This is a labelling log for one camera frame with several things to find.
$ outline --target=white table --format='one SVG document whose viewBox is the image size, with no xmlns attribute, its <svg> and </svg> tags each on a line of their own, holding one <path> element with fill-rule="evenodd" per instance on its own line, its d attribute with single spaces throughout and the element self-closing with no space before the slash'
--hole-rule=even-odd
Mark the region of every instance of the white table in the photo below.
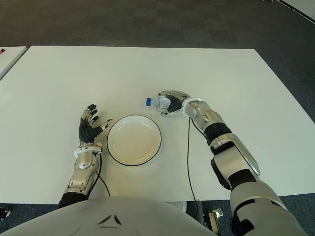
<svg viewBox="0 0 315 236">
<path fill-rule="evenodd" d="M 315 191 L 315 125 L 255 50 L 31 47 L 0 82 L 0 202 L 55 204 L 72 175 L 82 111 L 98 105 L 104 122 L 146 115 L 161 129 L 159 153 L 123 166 L 102 142 L 102 176 L 113 196 L 192 200 L 187 176 L 188 120 L 161 117 L 147 97 L 182 90 L 219 112 L 279 195 Z M 191 127 L 189 166 L 199 200 L 228 199 L 212 154 Z M 93 197 L 106 195 L 102 183 Z"/>
<path fill-rule="evenodd" d="M 0 54 L 0 80 L 26 51 L 26 47 L 0 47 L 5 52 Z"/>
</svg>

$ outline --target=plate rim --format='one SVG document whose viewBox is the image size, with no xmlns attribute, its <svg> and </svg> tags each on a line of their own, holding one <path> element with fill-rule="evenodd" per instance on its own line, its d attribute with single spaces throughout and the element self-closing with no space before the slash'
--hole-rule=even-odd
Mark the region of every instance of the plate rim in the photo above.
<svg viewBox="0 0 315 236">
<path fill-rule="evenodd" d="M 145 162 L 143 162 L 143 163 L 141 163 L 141 164 L 137 164 L 137 165 L 128 165 L 128 164 L 124 164 L 124 163 L 121 163 L 120 161 L 116 160 L 116 159 L 114 158 L 114 156 L 111 154 L 111 152 L 110 152 L 110 150 L 109 150 L 109 147 L 108 147 L 108 137 L 109 137 L 109 133 L 110 133 L 110 131 L 112 130 L 112 128 L 114 127 L 114 125 L 115 125 L 117 122 L 119 122 L 120 120 L 122 120 L 122 119 L 124 119 L 124 118 L 127 118 L 127 117 L 132 117 L 132 116 L 145 117 L 145 118 L 151 120 L 154 124 L 156 124 L 156 126 L 157 126 L 157 128 L 158 128 L 158 131 L 159 131 L 159 135 L 160 135 L 160 142 L 159 142 L 159 146 L 158 146 L 158 149 L 157 149 L 156 153 L 155 153 L 149 160 L 147 160 L 147 161 L 145 161 Z M 159 151 L 159 149 L 160 149 L 160 147 L 161 147 L 161 144 L 162 144 L 162 134 L 161 134 L 161 130 L 159 129 L 158 124 L 157 124 L 154 120 L 152 120 L 151 118 L 149 118 L 149 117 L 147 117 L 147 116 L 144 116 L 144 115 L 133 114 L 133 115 L 128 115 L 128 116 L 125 116 L 125 117 L 120 118 L 118 121 L 116 121 L 116 122 L 112 125 L 112 127 L 111 127 L 110 130 L 108 131 L 108 135 L 107 135 L 107 139 L 106 139 L 106 144 L 107 144 L 107 150 L 108 150 L 110 156 L 111 156 L 115 161 L 117 161 L 119 164 L 122 164 L 122 165 L 124 165 L 124 166 L 141 166 L 141 165 L 143 165 L 143 164 L 145 164 L 145 163 L 151 161 L 151 160 L 156 156 L 156 154 L 158 153 L 158 151 Z"/>
</svg>

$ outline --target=silver metal arm segment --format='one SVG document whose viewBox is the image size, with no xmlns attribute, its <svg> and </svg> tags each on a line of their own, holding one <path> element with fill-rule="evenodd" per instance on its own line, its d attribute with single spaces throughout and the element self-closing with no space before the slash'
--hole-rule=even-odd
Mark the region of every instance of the silver metal arm segment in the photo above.
<svg viewBox="0 0 315 236">
<path fill-rule="evenodd" d="M 95 181 L 98 169 L 97 154 L 102 153 L 101 143 L 96 146 L 93 143 L 83 143 L 74 151 L 76 160 L 74 162 L 74 172 L 65 189 L 58 208 L 87 200 L 89 192 Z"/>
<path fill-rule="evenodd" d="M 74 172 L 65 193 L 76 192 L 87 195 L 98 169 L 96 155 L 101 153 L 101 143 L 97 143 L 96 146 L 93 143 L 84 143 L 74 152 L 76 157 Z"/>
<path fill-rule="evenodd" d="M 231 190 L 233 233 L 236 236 L 306 235 L 277 194 L 259 179 L 254 157 L 221 116 L 199 98 L 185 99 L 181 110 L 205 134 L 214 154 L 213 170 L 223 187 Z"/>
</svg>

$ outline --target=gray carpet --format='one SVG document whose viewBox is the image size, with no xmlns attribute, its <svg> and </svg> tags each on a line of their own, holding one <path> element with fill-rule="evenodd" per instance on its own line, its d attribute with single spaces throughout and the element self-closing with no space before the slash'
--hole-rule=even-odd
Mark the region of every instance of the gray carpet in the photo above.
<svg viewBox="0 0 315 236">
<path fill-rule="evenodd" d="M 1 0 L 0 45 L 253 48 L 315 121 L 315 25 L 280 3 L 260 0 Z M 315 235 L 315 195 L 283 197 Z M 228 201 L 222 235 L 231 235 Z M 53 210 L 12 205 L 0 232 Z"/>
</svg>

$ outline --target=black cable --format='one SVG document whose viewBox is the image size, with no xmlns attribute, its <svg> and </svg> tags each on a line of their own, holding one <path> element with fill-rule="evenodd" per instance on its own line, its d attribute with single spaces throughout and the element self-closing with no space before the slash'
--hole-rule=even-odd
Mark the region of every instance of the black cable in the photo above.
<svg viewBox="0 0 315 236">
<path fill-rule="evenodd" d="M 106 189 L 107 189 L 107 193 L 108 193 L 108 196 L 110 197 L 110 193 L 109 193 L 109 189 L 105 183 L 105 181 L 103 180 L 103 178 L 101 176 L 99 176 L 100 180 L 103 182 L 103 184 L 105 185 Z"/>
<path fill-rule="evenodd" d="M 97 177 L 96 177 L 96 180 L 94 181 L 92 187 L 90 188 L 90 190 L 88 191 L 87 193 L 87 198 L 89 198 L 94 186 L 96 185 L 96 182 L 98 181 L 98 178 L 100 177 L 100 171 L 102 170 L 102 154 L 99 154 L 99 170 L 98 170 L 98 174 L 97 174 Z"/>
<path fill-rule="evenodd" d="M 192 120 L 192 119 L 190 119 L 190 120 L 191 120 L 191 122 L 192 122 L 193 126 L 195 126 L 196 130 L 198 130 L 198 131 L 199 131 L 199 133 L 200 133 L 200 134 L 202 134 L 202 136 L 203 136 L 203 137 L 205 137 L 205 138 L 207 139 L 206 135 L 205 135 L 204 133 L 202 133 L 200 129 L 198 129 L 198 127 L 196 126 L 195 122 L 193 122 L 193 120 Z"/>
<path fill-rule="evenodd" d="M 198 206 L 197 206 L 197 201 L 196 201 L 196 197 L 195 197 L 195 194 L 193 192 L 193 189 L 192 189 L 192 186 L 191 186 L 191 181 L 190 181 L 190 174 L 189 174 L 189 162 L 188 162 L 188 159 L 189 159 L 189 136 L 190 136 L 190 118 L 188 120 L 188 144 L 187 144 L 187 173 L 188 173 L 188 180 L 189 180 L 189 185 L 190 185 L 190 189 L 191 189 L 191 192 L 192 192 L 192 196 L 193 196 L 193 199 L 194 199 L 194 202 L 195 202 L 195 205 L 196 205 L 196 214 L 194 216 L 194 218 L 197 216 L 198 214 Z"/>
</svg>

